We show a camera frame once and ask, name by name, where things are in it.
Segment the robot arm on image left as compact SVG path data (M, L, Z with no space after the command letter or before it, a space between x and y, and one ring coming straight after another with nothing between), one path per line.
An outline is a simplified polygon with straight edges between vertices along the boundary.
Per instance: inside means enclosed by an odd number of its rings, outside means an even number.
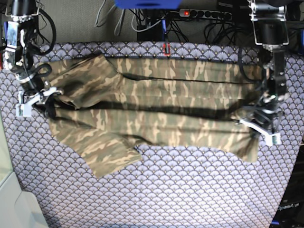
M4 65L15 74L22 87L18 92L16 116L30 117L36 109L53 119L56 116L54 96L62 95L63 90L51 87L44 80L52 73L52 67L48 63L35 67L34 56L45 56L53 50L57 38L56 26L38 0L9 0L5 15L12 20L7 26ZM52 41L45 51L41 51L35 43L36 37L41 34L39 15L49 21L52 29Z

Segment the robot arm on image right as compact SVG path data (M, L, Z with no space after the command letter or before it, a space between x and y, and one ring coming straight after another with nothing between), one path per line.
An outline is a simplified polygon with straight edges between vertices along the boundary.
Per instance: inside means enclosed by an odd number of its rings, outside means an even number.
M258 55L262 76L261 79L252 79L246 75L242 51L239 50L239 70L260 92L256 103L248 106L252 116L240 119L239 123L253 129L254 135L262 135L267 146L273 146L281 143L281 134L276 130L274 119L282 116L278 108L288 98L285 76L285 47L289 44L287 6L283 3L274 6L265 0L250 0L248 4L255 44L262 47Z

